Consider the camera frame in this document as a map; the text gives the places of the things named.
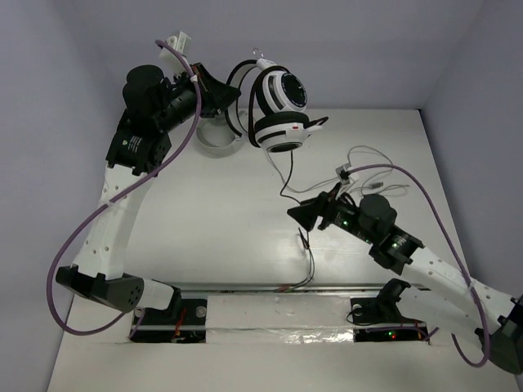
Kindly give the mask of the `black and white headphones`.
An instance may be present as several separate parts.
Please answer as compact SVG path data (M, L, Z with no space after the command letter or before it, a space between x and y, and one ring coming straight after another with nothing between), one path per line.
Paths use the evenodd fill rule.
M271 60L258 58L238 63L226 81L240 89L247 74L259 69L249 92L247 125L239 119L238 101L225 111L229 128L237 136L267 153L291 152L303 146L316 131L323 129L327 116L311 119L305 114L308 97L302 82L293 73Z

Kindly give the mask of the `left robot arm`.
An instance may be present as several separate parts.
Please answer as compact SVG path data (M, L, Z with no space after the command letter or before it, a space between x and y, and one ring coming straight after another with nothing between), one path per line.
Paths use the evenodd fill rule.
M126 109L106 155L101 214L92 220L83 247L54 280L85 299L123 313L152 310L164 322L181 315L180 291L159 281L125 273L124 261L141 204L171 152L168 133L189 118L214 118L240 96L231 81L215 79L202 64L174 80L155 65L128 72L123 87Z

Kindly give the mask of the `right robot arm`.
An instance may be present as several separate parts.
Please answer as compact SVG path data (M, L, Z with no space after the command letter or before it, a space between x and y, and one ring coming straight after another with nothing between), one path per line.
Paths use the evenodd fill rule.
M380 194L354 204L322 192L287 211L303 229L339 229L369 244L369 256L395 274L362 314L381 323L433 324L480 349L488 361L522 373L522 300L471 278L396 225Z

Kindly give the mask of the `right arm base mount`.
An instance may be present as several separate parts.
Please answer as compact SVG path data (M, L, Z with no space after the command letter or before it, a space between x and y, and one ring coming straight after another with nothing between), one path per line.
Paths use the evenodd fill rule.
M430 340L423 322L399 311L400 295L407 288L411 288L409 283L393 278L376 296L351 300L346 321L355 327L356 343Z

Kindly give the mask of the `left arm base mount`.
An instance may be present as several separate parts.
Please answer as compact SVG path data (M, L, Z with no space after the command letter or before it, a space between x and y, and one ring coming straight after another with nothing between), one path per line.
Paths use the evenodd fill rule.
M147 344L198 344L206 342L208 299L184 296L180 289L165 310L145 308L133 317L129 340Z

